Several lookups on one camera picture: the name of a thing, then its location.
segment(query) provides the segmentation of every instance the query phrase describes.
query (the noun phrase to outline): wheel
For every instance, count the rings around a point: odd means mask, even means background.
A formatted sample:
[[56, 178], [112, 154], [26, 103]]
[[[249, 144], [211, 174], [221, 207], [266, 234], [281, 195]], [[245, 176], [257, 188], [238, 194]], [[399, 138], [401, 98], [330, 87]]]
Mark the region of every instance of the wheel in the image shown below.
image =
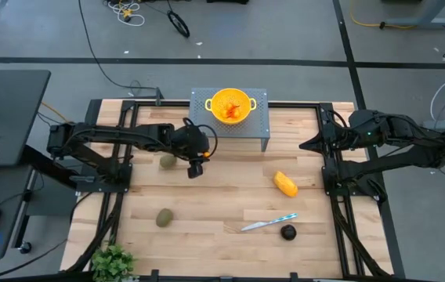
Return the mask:
[[167, 16], [180, 34], [182, 34], [185, 38], [188, 38], [190, 36], [190, 29], [178, 14], [174, 13], [173, 11], [168, 11]]
[[19, 250], [19, 252], [21, 254], [25, 255], [25, 254], [29, 253], [32, 248], [33, 248], [33, 246], [31, 245], [31, 243], [29, 243], [29, 242], [22, 242], [20, 247], [18, 247], [17, 249]]

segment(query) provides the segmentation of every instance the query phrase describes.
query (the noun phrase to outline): orange bowl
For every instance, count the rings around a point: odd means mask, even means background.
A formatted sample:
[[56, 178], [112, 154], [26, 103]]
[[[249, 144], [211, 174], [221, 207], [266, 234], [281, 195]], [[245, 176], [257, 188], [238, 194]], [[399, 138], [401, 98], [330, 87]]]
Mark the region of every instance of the orange bowl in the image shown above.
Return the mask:
[[[228, 104], [238, 106], [239, 117], [224, 117], [223, 113]], [[205, 100], [205, 109], [211, 111], [214, 117], [223, 124], [235, 125], [242, 122], [257, 107], [254, 98], [248, 98], [240, 89], [223, 89], [217, 92], [212, 99]]]

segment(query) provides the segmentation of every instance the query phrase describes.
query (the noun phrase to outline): perforated metal platform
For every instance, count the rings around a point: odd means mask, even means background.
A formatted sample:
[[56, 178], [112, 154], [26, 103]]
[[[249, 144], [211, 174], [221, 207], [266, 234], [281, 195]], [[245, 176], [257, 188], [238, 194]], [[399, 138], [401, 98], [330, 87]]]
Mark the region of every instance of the perforated metal platform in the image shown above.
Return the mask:
[[[268, 96], [265, 89], [241, 89], [257, 102], [257, 108], [239, 124], [225, 125], [215, 119], [212, 112], [205, 109], [205, 100], [211, 99], [221, 88], [195, 88], [191, 90], [190, 119], [195, 125], [204, 124], [214, 128], [218, 137], [261, 139], [261, 151], [266, 150], [270, 139], [270, 116]], [[210, 130], [202, 128], [207, 136], [213, 136]]]

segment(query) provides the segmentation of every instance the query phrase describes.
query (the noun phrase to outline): concrete floor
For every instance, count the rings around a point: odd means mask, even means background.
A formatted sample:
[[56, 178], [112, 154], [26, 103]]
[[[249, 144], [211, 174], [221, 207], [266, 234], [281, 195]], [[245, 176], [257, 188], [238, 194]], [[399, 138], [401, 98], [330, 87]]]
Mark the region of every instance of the concrete floor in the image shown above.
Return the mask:
[[[354, 13], [360, 21], [378, 23], [419, 13], [431, 1], [395, 4], [354, 0]], [[167, 9], [165, 2], [151, 5]], [[127, 27], [100, 1], [82, 0], [96, 55], [346, 61], [331, 1], [287, 0], [277, 4], [251, 0], [248, 5], [209, 5], [193, 0], [172, 5], [190, 26], [191, 38], [181, 37], [164, 15], [144, 5], [140, 14], [146, 17], [145, 25]], [[445, 30], [361, 27], [349, 20], [349, 1], [341, 0], [341, 7], [356, 62], [445, 63]], [[0, 57], [89, 58], [77, 2], [8, 0], [0, 13]], [[103, 67], [119, 83], [128, 85], [138, 79], [143, 85], [159, 86], [165, 97], [172, 99], [188, 98], [192, 87], [231, 86], [265, 88], [270, 99], [355, 102], [347, 67], [112, 63]], [[129, 92], [106, 81], [93, 63], [0, 63], [0, 69], [51, 71], [44, 101], [74, 121], [83, 119], [90, 99], [128, 97]], [[359, 68], [358, 73], [367, 108], [406, 114], [417, 123], [429, 119], [429, 102], [445, 82], [445, 70]], [[437, 103], [444, 102], [445, 92]], [[53, 117], [45, 109], [41, 111]], [[28, 143], [44, 152], [47, 137], [46, 125], [37, 119]], [[445, 281], [445, 177], [421, 168], [403, 168], [384, 176], [406, 276]], [[64, 217], [33, 220], [27, 239], [35, 249], [29, 255], [8, 251], [0, 260], [0, 271], [59, 243], [68, 228]], [[55, 273], [62, 251], [59, 248], [9, 276]]]

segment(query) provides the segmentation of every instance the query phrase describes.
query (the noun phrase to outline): wooden table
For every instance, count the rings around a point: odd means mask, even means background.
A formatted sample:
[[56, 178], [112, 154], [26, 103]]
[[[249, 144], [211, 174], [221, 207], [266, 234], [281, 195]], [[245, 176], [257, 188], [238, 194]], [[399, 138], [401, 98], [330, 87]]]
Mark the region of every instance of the wooden table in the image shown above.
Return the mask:
[[[333, 103], [346, 120], [352, 103]], [[119, 99], [102, 101], [98, 125], [116, 125]], [[172, 123], [182, 126], [187, 107], [140, 107], [138, 124]], [[318, 133], [317, 116], [311, 109], [270, 109], [271, 139], [268, 150], [260, 151], [253, 139], [219, 139], [204, 174], [188, 179], [188, 164], [180, 161], [170, 170], [159, 166], [163, 153], [133, 150], [130, 191], [121, 210], [117, 243], [139, 260], [134, 273], [196, 277], [342, 277], [329, 197], [324, 193], [320, 168], [323, 158], [300, 150], [298, 145]], [[112, 145], [92, 148], [111, 155]], [[346, 160], [364, 161], [364, 150], [347, 151]], [[290, 198], [273, 184], [280, 170], [299, 187]], [[74, 213], [61, 269], [71, 266], [96, 232], [102, 194], [95, 193]], [[382, 221], [376, 202], [369, 197], [352, 197], [360, 240], [387, 272], [392, 272]], [[166, 228], [155, 225], [162, 208], [174, 212]], [[298, 217], [241, 232], [257, 221], [268, 221], [297, 212]], [[291, 223], [298, 231], [293, 241], [280, 237], [280, 228]], [[355, 273], [348, 239], [350, 270]]]

